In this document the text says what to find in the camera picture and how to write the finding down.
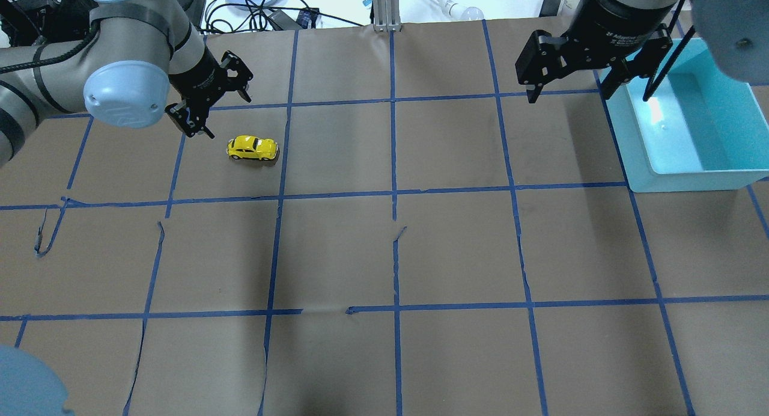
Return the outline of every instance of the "screw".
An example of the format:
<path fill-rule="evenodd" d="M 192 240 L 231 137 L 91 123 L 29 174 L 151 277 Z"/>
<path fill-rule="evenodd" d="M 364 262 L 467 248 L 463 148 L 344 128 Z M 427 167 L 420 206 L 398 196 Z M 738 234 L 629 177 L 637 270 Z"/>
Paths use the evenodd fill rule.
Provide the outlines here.
<path fill-rule="evenodd" d="M 753 41 L 747 37 L 743 37 L 741 40 L 737 41 L 736 45 L 739 49 L 747 49 L 753 46 Z"/>

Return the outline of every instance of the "yellow object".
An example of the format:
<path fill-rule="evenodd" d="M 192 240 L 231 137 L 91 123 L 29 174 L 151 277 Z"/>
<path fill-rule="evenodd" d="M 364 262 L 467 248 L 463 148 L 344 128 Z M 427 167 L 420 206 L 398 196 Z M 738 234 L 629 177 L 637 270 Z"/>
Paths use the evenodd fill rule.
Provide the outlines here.
<path fill-rule="evenodd" d="M 278 143 L 274 139 L 240 135 L 227 143 L 227 156 L 237 159 L 272 161 L 278 155 Z"/>

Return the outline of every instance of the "yellow car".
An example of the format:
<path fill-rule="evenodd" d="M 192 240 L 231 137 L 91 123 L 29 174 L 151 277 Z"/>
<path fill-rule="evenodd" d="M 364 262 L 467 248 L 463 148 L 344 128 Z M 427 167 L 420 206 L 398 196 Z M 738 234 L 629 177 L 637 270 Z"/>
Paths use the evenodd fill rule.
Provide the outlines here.
<path fill-rule="evenodd" d="M 227 156 L 231 159 L 257 159 L 272 161 L 278 155 L 278 143 L 274 139 L 240 135 L 227 143 Z"/>

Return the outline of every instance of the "yellow toy car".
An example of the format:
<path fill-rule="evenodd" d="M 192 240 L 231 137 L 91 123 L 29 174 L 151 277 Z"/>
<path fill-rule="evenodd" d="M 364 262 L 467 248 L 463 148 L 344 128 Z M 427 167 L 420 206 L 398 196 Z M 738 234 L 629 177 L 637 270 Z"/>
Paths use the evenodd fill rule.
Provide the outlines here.
<path fill-rule="evenodd" d="M 272 161 L 277 155 L 278 143 L 274 139 L 240 135 L 227 143 L 227 156 L 235 161 L 238 159 Z"/>

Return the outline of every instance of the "blue bin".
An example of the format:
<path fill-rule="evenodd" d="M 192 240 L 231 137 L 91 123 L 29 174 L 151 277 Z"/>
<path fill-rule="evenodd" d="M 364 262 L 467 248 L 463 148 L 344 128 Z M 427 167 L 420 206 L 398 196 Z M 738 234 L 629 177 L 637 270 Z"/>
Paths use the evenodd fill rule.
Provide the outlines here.
<path fill-rule="evenodd" d="M 716 67 L 701 38 L 648 102 L 645 87 L 634 79 L 607 101 L 634 192 L 725 191 L 769 176 L 769 126 L 753 91 Z"/>

